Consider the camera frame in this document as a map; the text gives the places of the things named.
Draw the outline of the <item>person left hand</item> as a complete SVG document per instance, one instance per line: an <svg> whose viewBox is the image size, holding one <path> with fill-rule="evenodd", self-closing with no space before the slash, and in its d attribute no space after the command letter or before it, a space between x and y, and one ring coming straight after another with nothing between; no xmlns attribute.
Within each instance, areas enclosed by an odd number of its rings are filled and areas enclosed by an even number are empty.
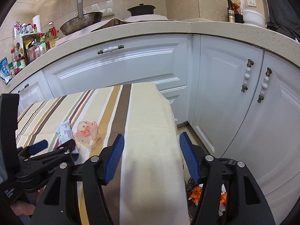
<svg viewBox="0 0 300 225"><path fill-rule="evenodd" d="M35 205L26 203L24 201L16 201L10 207L16 216L21 216L21 215L29 216L32 215L35 210Z"/></svg>

